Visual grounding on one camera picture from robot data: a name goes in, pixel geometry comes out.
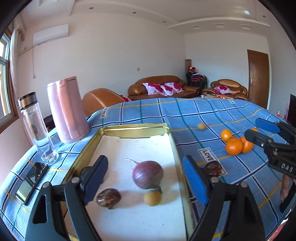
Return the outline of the person right hand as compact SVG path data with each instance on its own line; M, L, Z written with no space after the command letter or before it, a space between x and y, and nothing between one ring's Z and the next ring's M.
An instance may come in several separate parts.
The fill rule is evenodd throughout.
M284 199L287 198L289 191L290 191L290 177L283 174L282 184L281 184L281 189L280 189L281 201L283 201Z

